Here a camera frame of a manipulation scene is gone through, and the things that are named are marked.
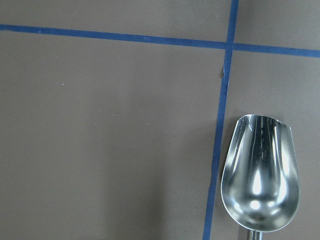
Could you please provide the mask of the steel ice scoop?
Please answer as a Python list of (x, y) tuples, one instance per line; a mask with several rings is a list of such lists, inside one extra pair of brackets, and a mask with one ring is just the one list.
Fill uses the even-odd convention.
[(248, 239), (261, 240), (295, 217), (300, 181), (291, 128), (257, 114), (237, 122), (227, 152), (220, 193)]

